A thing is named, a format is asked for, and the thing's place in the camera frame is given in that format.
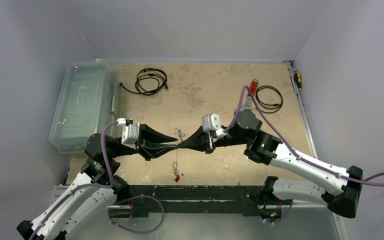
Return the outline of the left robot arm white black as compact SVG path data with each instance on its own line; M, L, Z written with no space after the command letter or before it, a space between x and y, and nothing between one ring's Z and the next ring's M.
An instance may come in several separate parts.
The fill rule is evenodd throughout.
M133 186L116 175L120 163L114 159L140 154L146 160L175 149L176 139L146 124L119 118L105 126L101 133L88 139L86 163L68 188L43 213L33 220L23 220L17 232L24 240L67 240L78 227L111 205L135 208L150 200L164 207L154 196L133 192Z

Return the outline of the aluminium frame rail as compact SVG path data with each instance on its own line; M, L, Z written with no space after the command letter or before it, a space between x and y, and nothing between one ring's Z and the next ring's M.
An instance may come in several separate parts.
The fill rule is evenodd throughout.
M144 97L122 93L120 113L136 122L147 123L166 135L180 128L191 136L206 114L219 114L224 125L233 117L241 89L253 79L260 85L276 87L283 96L280 111L268 115L289 143L316 156L315 142L290 63L120 63L113 65L119 81L133 88L136 74L144 68L161 69L168 76L169 90ZM153 186L264 186L268 176L288 181L305 179L273 166L257 164L244 154L244 145L217 148L213 154L181 149L156 160L138 155L117 159L117 174L130 185Z

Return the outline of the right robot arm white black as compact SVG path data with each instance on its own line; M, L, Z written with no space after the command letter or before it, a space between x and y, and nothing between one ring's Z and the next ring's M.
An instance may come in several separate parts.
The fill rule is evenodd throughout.
M268 204L276 200L301 200L326 206L331 212L349 219L356 217L363 170L330 165L295 150L284 140L263 130L262 121L249 110L234 116L231 127L221 125L217 114L202 118L202 126L179 143L180 149L211 154L216 148L245 145L248 159L292 172L305 181L290 181L275 176L266 178L260 196Z

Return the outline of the clear plastic storage bin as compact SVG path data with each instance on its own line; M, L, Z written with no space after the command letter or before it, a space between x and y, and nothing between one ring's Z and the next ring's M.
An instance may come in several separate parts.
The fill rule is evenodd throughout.
M48 137L59 153L83 154L89 137L116 120L119 88L117 73L107 62L66 67Z

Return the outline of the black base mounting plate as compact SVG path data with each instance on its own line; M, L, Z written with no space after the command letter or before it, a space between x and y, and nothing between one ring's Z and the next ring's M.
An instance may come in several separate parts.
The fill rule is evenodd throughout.
M130 185L116 195L134 218L150 213L268 215L270 206L286 207L261 185Z

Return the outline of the red handled adjustable wrench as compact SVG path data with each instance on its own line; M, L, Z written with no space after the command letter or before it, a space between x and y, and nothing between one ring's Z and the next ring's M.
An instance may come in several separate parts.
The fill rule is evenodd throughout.
M240 106L240 111L245 111L245 110L252 110L252 97L255 96L257 88L258 88L259 80L257 78L254 78L248 88L250 89L251 92L245 91L247 93L246 99L244 103Z

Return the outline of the yellow black screwdriver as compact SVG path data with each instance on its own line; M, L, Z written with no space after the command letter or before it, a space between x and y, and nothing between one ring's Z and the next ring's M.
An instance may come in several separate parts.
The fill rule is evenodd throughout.
M301 79L301 75L299 72L296 72L294 75L293 75L293 79L294 79L294 82L296 84L296 87L299 91L302 90L302 79Z

